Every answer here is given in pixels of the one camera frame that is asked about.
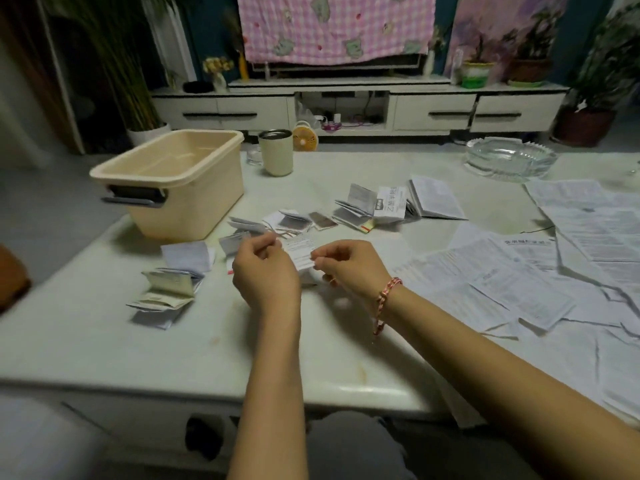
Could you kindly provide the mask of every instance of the glass ashtray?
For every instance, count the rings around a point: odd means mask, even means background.
[[[489,136],[467,143],[465,167],[483,177],[526,182],[546,175],[556,160],[556,153],[541,144]]]

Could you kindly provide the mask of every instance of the beige plastic box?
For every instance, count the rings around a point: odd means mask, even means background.
[[[90,175],[126,205],[148,237],[198,241],[244,193],[239,131],[177,130],[123,153]]]

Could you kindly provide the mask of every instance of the white mug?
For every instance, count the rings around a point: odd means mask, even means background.
[[[293,171],[293,133],[289,130],[268,130],[258,135],[264,168],[274,177],[284,177]]]

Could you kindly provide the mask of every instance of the bracelet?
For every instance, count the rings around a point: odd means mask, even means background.
[[[389,296],[389,293],[391,292],[391,290],[393,290],[394,286],[401,285],[401,284],[402,284],[402,280],[398,277],[395,277],[387,283],[387,286],[385,286],[384,290],[380,291],[380,296],[376,300],[378,302],[378,313],[376,314],[376,327],[373,330],[373,335],[380,335],[380,333],[384,330],[385,323],[382,320],[380,320],[380,314],[382,313],[382,308],[384,308],[385,303],[387,302],[387,297]]]

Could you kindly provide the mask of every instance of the small fan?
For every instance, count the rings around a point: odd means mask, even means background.
[[[293,128],[293,149],[297,152],[315,152],[318,149],[318,135],[306,121],[298,121]]]

